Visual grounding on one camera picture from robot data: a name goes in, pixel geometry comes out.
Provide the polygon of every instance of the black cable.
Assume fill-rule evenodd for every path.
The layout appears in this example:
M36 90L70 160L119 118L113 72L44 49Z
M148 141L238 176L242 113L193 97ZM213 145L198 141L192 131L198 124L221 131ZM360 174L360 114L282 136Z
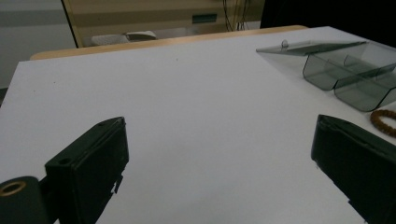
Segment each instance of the black cable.
M225 26L227 27L227 31L232 31L233 27L231 26L230 19L228 18L228 12L227 12L227 0L223 0L223 7L224 7Z

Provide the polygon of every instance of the white wall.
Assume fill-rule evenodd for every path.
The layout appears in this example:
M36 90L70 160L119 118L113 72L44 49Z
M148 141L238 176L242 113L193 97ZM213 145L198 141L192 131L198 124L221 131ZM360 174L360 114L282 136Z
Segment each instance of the white wall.
M0 89L8 87L18 62L75 47L61 0L0 0Z

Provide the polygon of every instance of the table surface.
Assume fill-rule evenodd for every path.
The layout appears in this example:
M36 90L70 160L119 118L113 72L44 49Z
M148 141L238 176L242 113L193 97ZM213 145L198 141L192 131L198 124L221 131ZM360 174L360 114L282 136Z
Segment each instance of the table surface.
M142 41L142 42L134 42L128 44L97 46L97 47L81 48L81 49L62 49L62 50L45 51L45 52L37 53L31 57L31 60L61 58L68 56L104 53L104 52L126 50L126 49L152 48L152 47L184 44L184 43L191 43L196 41L228 38L228 37L236 37L236 36L244 36L244 35L263 35L263 34L279 33L286 31L293 31L293 30L301 30L306 28L307 27L302 25L291 25L291 26L281 26L281 27L265 28L265 29L257 29L257 30L235 31L228 33L183 36L183 37L175 37L175 38L158 39L153 41Z
M305 57L256 52L284 39L363 40L319 27L20 62L0 108L0 178L43 178L91 126L123 116L131 161L98 223L361 224L310 159L317 117L396 140L306 82Z

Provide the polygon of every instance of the wooden table edge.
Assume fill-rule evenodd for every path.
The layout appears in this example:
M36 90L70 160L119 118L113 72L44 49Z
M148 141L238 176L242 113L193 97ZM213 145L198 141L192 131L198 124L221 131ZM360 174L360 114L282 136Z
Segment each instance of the wooden table edge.
M166 45L190 43L190 42L201 41L201 40L211 40L211 39L219 39L219 38L244 36L244 35L264 35L264 34L280 33L280 32L302 30L302 29L307 29L307 27L302 26L302 25L290 25L290 26L263 28L263 29L257 29L257 30L215 33L215 34L208 34L208 35L182 36L182 37L175 37L175 38L166 38L166 39L158 39L158 40L150 40L150 41L142 41L142 42L134 42L134 43L126 43L126 44L88 47L88 48L81 48L81 49L52 50L52 51L44 51L44 52L39 52L37 54L34 54L30 58L30 60L32 61L32 60L43 60L43 59L51 59L51 58L71 57L71 56L94 54L94 53L104 53L104 52L126 50L126 49L152 48L152 47L159 47L159 46L166 46Z

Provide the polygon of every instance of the brown bracelet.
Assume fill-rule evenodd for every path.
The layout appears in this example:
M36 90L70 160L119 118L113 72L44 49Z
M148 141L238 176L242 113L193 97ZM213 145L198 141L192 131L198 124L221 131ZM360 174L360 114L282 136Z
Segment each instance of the brown bracelet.
M382 121L381 117L387 117L390 119L396 119L396 112L391 110L376 110L370 116L370 121L373 125L382 133L396 137L396 129L390 127L388 124Z

